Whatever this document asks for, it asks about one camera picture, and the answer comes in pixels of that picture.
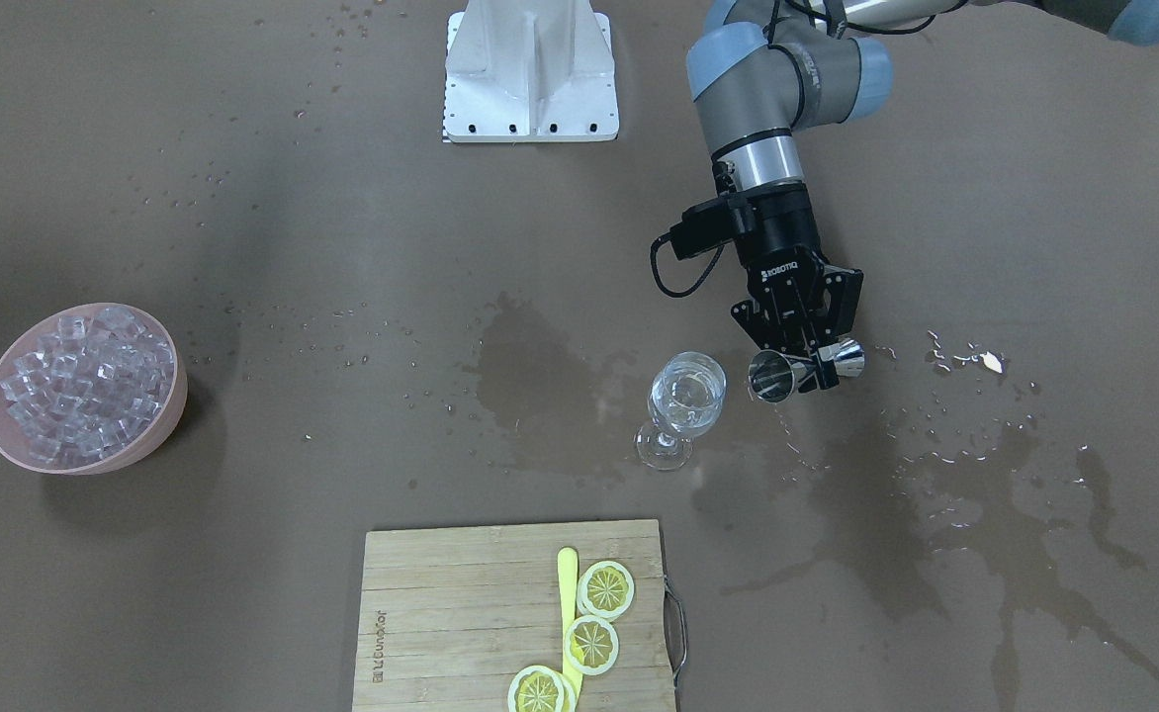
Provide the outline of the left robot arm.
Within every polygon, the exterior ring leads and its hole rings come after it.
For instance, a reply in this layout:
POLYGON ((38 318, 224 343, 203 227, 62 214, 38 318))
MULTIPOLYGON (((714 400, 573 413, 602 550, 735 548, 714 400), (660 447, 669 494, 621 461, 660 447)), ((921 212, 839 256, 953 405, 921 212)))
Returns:
POLYGON ((828 391, 863 373, 851 337, 863 274, 821 250, 795 135, 873 116, 892 90, 884 36, 917 35, 958 1, 716 1, 688 50, 694 109, 716 197, 653 244, 675 257, 734 246, 748 273, 732 319, 758 353, 761 401, 828 391))

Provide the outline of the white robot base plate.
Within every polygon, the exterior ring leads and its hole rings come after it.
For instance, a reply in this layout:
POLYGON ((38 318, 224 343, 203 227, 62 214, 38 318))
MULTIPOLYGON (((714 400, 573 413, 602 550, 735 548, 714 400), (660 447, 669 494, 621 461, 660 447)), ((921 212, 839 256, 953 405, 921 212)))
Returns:
POLYGON ((445 141, 619 135, 611 23, 588 1, 471 1, 450 15, 445 41, 445 141))

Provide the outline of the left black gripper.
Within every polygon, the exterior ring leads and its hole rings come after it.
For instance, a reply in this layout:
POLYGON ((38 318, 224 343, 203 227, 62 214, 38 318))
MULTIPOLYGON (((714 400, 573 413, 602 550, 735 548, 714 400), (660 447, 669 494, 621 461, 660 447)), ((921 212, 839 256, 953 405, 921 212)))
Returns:
POLYGON ((836 357, 855 321, 863 273, 825 257, 810 195, 801 182, 737 195, 755 208, 756 228, 732 242, 748 273, 750 296, 734 306, 734 320, 760 350, 810 356, 806 393, 834 388, 836 357))

